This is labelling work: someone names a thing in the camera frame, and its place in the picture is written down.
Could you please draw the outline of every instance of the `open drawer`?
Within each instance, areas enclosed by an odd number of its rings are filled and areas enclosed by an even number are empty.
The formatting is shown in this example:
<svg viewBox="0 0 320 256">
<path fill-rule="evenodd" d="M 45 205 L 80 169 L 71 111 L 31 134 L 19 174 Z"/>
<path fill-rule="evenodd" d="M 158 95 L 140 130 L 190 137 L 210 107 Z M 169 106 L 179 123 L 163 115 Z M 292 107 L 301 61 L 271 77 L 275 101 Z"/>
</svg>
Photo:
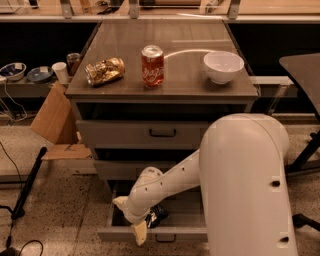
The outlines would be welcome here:
<svg viewBox="0 0 320 256">
<path fill-rule="evenodd" d="M 131 186 L 127 182 L 117 183 L 113 198 L 128 195 Z M 184 191 L 163 200 L 160 205 L 169 216 L 160 225 L 148 229 L 148 241 L 172 243 L 184 241 L 207 242 L 207 232 L 200 187 Z M 122 211 L 111 204 L 108 226 L 98 230 L 103 241 L 135 241 L 130 223 L 125 219 Z"/>
</svg>

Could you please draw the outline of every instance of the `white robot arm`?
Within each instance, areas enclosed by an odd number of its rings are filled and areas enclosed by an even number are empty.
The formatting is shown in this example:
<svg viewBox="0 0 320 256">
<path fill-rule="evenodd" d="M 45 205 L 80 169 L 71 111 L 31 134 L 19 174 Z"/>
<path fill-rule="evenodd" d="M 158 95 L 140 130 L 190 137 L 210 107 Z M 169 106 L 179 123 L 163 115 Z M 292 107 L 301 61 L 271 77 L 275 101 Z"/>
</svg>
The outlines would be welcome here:
<svg viewBox="0 0 320 256">
<path fill-rule="evenodd" d="M 211 255 L 297 256 L 284 173 L 288 145 L 274 118 L 229 115 L 208 128 L 198 151 L 164 174 L 146 168 L 129 196 L 113 202 L 141 245 L 150 207 L 200 185 Z"/>
</svg>

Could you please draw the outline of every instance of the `chair leg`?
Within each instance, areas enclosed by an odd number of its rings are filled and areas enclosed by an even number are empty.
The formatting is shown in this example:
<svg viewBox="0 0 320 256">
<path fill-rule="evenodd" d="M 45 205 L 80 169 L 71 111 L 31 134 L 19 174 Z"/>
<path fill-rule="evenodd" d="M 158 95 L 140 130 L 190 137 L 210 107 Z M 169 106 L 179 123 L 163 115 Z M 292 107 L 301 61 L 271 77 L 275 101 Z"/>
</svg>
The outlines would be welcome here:
<svg viewBox="0 0 320 256">
<path fill-rule="evenodd" d="M 293 215 L 292 220 L 293 220 L 293 225 L 297 228 L 301 228 L 305 225 L 308 225 L 320 232 L 320 223 L 304 216 L 301 213 Z"/>
<path fill-rule="evenodd" d="M 311 138 L 312 138 L 312 140 L 305 147 L 305 149 L 301 152 L 301 154 L 298 156 L 298 158 L 291 165 L 288 166 L 288 168 L 286 170 L 287 173 L 302 171 L 302 169 L 301 169 L 302 166 L 318 150 L 318 148 L 320 147 L 320 131 L 318 131 L 318 133 L 316 133 L 316 134 L 312 133 Z M 318 168 L 318 167 L 320 167 L 320 165 L 313 166 L 311 168 Z"/>
</svg>

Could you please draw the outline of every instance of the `tiled floor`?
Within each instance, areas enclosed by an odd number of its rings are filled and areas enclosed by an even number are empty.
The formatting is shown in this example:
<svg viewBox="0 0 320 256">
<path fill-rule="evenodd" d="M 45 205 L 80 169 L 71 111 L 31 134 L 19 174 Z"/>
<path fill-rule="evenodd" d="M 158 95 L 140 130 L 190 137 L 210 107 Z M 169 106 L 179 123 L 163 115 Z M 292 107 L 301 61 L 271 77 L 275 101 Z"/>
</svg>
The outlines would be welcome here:
<svg viewBox="0 0 320 256">
<path fill-rule="evenodd" d="M 301 118 L 283 123 L 290 135 L 289 161 L 292 161 L 303 149 L 309 133 L 317 131 L 319 126 Z M 28 123 L 0 124 L 0 141 L 22 175 L 31 170 L 40 148 L 51 146 L 32 132 Z M 16 175 L 2 149 L 0 174 Z M 291 175 L 287 181 L 293 214 L 301 212 L 320 221 L 320 172 Z M 0 185 L 0 205 L 13 208 L 19 188 L 18 185 Z M 12 230 L 12 246 L 20 250 L 28 241 L 40 240 L 44 256 L 199 255 L 207 252 L 207 244 L 201 242 L 147 242 L 142 247 L 137 247 L 133 240 L 103 242 L 96 231 L 107 225 L 108 209 L 107 191 L 96 175 L 73 175 L 63 160 L 43 162 L 24 206 L 26 214 L 15 222 Z M 0 252 L 5 249 L 10 225 L 9 212 L 0 210 Z M 318 231 L 308 226 L 296 229 L 296 239 L 300 256 L 319 255 Z M 39 253 L 39 244 L 32 243 L 22 255 L 37 256 Z"/>
</svg>

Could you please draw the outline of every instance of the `cardboard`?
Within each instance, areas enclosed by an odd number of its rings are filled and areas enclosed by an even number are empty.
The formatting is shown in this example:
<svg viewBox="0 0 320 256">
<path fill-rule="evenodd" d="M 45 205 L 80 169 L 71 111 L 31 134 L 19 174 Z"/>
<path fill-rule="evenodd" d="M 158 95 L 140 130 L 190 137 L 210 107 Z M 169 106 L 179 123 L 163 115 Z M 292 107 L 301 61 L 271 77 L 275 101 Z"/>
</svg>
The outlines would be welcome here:
<svg viewBox="0 0 320 256">
<path fill-rule="evenodd" d="M 90 159 L 90 149 L 83 144 L 59 144 L 53 145 L 46 154 L 41 158 L 42 160 L 56 160 L 56 159 Z"/>
<path fill-rule="evenodd" d="M 57 81 L 31 124 L 31 129 L 53 144 L 76 144 L 77 128 L 66 89 Z"/>
</svg>

